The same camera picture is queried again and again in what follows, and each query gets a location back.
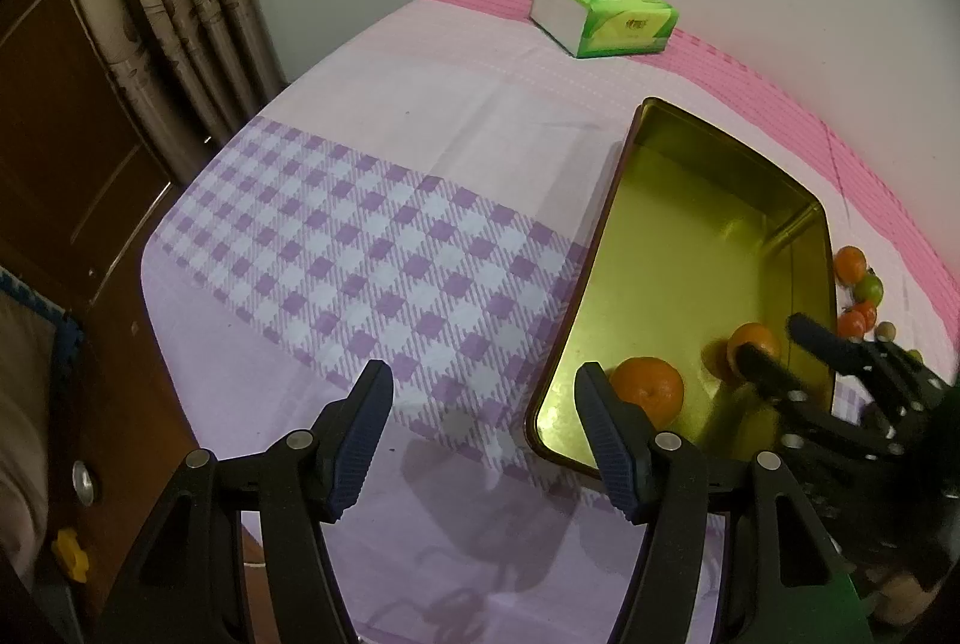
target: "yellow object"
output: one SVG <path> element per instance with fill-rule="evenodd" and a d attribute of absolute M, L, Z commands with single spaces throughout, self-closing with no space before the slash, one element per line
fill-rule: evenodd
<path fill-rule="evenodd" d="M 766 158 L 679 108 L 651 99 L 640 116 L 569 336 L 527 414 L 536 452 L 593 476 L 573 402 L 574 376 L 588 361 L 608 375 L 630 357 L 667 361 L 685 384 L 670 430 L 741 460 L 773 445 L 776 412 L 752 385 L 725 384 L 712 364 L 740 325 L 769 327 L 811 402 L 832 402 L 832 372 L 785 330 L 796 311 L 836 326 L 823 207 Z"/>
<path fill-rule="evenodd" d="M 86 583 L 86 572 L 90 570 L 90 558 L 80 548 L 75 529 L 60 528 L 50 548 L 69 579 L 81 584 Z"/>

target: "beige cloth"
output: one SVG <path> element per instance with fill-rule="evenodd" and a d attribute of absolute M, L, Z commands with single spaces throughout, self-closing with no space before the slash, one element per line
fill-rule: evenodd
<path fill-rule="evenodd" d="M 0 545 L 29 587 L 47 527 L 54 326 L 0 292 Z"/>

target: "silver round object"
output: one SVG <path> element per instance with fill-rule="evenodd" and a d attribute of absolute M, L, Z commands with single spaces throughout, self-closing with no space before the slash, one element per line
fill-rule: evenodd
<path fill-rule="evenodd" d="M 188 468 L 203 468 L 208 462 L 210 462 L 210 452 L 205 449 L 194 449 L 184 460 Z"/>
<path fill-rule="evenodd" d="M 313 443 L 313 433 L 309 430 L 295 430 L 287 436 L 287 446 L 291 449 L 306 449 Z"/>
<path fill-rule="evenodd" d="M 775 471 L 781 466 L 781 460 L 773 452 L 760 452 L 757 455 L 757 462 L 761 468 L 766 468 L 768 471 Z"/>
<path fill-rule="evenodd" d="M 71 473 L 73 477 L 73 491 L 77 493 L 77 500 L 82 505 L 93 505 L 97 500 L 97 483 L 83 460 L 73 463 Z"/>
<path fill-rule="evenodd" d="M 680 436 L 675 433 L 657 433 L 654 443 L 666 452 L 676 452 L 680 446 L 683 446 Z"/>
<path fill-rule="evenodd" d="M 798 436 L 797 433 L 784 433 L 781 436 L 781 443 L 787 449 L 802 449 L 803 448 L 803 436 Z"/>

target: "green tissue package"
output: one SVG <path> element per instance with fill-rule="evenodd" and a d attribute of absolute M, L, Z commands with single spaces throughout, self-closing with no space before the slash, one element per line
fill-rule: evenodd
<path fill-rule="evenodd" d="M 680 14 L 664 0 L 533 0 L 531 19 L 577 59 L 659 53 Z"/>

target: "small fruit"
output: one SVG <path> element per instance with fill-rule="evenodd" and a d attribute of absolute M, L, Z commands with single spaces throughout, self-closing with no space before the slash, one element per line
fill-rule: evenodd
<path fill-rule="evenodd" d="M 853 286 L 867 274 L 867 257 L 856 246 L 844 246 L 833 258 L 833 272 L 841 284 Z"/>
<path fill-rule="evenodd" d="M 874 331 L 874 337 L 877 340 L 893 340 L 896 338 L 896 326 L 892 321 L 881 321 Z"/>
<path fill-rule="evenodd" d="M 877 324 L 877 306 L 874 305 L 870 300 L 864 300 L 862 303 L 857 303 L 851 308 L 855 310 L 856 313 L 859 313 L 863 316 L 864 322 L 867 324 L 867 332 L 874 329 L 874 325 Z"/>
<path fill-rule="evenodd" d="M 731 335 L 730 340 L 727 341 L 727 361 L 730 363 L 733 372 L 741 378 L 743 376 L 736 367 L 736 350 L 744 343 L 752 343 L 760 348 L 760 351 L 765 351 L 775 360 L 779 359 L 779 342 L 776 341 L 776 336 L 770 331 L 769 327 L 755 321 L 741 324 L 736 328 L 736 332 Z"/>
<path fill-rule="evenodd" d="M 617 397 L 640 406 L 657 430 L 676 419 L 683 407 L 683 379 L 673 366 L 656 357 L 622 361 L 610 383 Z"/>
<path fill-rule="evenodd" d="M 867 320 L 859 310 L 845 310 L 837 319 L 837 334 L 840 337 L 859 337 L 867 332 Z"/>
<path fill-rule="evenodd" d="M 858 303 L 870 300 L 880 308 L 880 301 L 883 300 L 883 281 L 880 281 L 874 272 L 868 272 L 853 288 L 853 299 Z"/>

